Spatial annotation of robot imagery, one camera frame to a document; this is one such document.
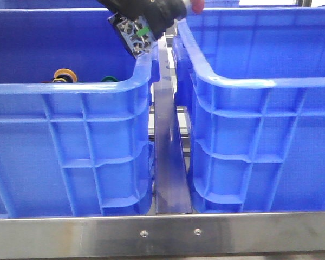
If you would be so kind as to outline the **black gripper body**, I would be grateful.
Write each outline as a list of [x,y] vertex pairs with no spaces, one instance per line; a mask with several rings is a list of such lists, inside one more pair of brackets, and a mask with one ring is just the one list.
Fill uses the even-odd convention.
[[119,13],[131,21],[144,17],[157,40],[175,20],[187,16],[187,1],[182,0],[99,0],[99,3],[112,13]]

